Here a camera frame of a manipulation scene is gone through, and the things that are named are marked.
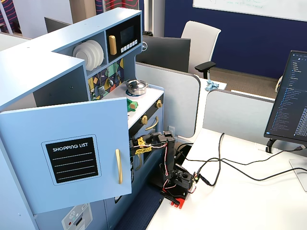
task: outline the silver pot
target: silver pot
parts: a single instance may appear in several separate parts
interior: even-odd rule
[[[143,80],[127,80],[126,86],[129,93],[133,95],[143,95],[146,93],[148,84]]]

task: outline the colorful tile backsplash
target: colorful tile backsplash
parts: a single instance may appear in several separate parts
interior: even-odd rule
[[[88,79],[91,100],[102,99],[123,81],[124,60],[121,59]]]

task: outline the cubicle divider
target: cubicle divider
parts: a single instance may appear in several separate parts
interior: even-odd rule
[[[213,90],[207,96],[203,128],[266,145],[263,136],[274,101]],[[276,141],[274,148],[293,150],[298,144]]]
[[[137,79],[165,89],[163,130],[173,130],[176,136],[192,137],[201,90],[198,76],[139,62],[135,72]]]

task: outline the monitor stand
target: monitor stand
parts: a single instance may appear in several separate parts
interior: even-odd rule
[[[307,160],[303,160],[303,159],[292,159],[289,160],[290,165],[292,166],[292,168],[303,168],[303,169],[307,169]],[[303,171],[303,170],[294,170],[294,172],[296,173],[296,176],[298,178],[298,180],[300,181],[303,189],[305,190],[305,192],[307,192],[307,172]]]

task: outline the computer monitor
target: computer monitor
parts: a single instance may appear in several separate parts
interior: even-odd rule
[[[46,18],[46,17],[45,17],[45,23],[46,23],[47,33],[51,33],[53,31],[62,29],[70,25],[68,23],[60,22],[58,20],[54,20],[52,18]]]
[[[188,72],[190,39],[171,37],[143,36],[143,51],[136,56],[136,61]]]
[[[307,145],[307,52],[291,51],[264,136]]]

